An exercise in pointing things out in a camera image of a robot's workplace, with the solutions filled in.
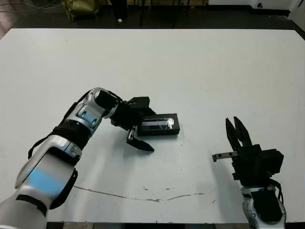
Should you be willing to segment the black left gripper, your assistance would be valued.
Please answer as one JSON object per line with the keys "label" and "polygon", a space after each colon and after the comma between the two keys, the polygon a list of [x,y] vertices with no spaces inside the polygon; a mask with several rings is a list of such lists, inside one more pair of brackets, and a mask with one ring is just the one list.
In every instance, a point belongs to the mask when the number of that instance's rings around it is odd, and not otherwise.
{"label": "black left gripper", "polygon": [[111,124],[129,131],[126,143],[136,149],[154,152],[148,143],[135,138],[134,126],[141,123],[143,117],[155,115],[156,112],[149,107],[149,100],[111,100]]}

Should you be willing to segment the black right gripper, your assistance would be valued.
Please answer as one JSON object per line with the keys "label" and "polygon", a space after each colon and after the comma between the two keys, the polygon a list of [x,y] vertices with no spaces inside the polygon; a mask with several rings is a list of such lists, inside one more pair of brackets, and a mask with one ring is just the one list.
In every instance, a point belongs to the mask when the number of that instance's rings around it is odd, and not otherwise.
{"label": "black right gripper", "polygon": [[213,154],[213,161],[230,158],[234,168],[233,179],[240,181],[244,187],[266,186],[271,174],[262,166],[259,157],[263,152],[261,147],[259,144],[252,144],[246,127],[236,116],[234,116],[234,124],[235,127],[228,118],[225,119],[226,134],[233,151]]}

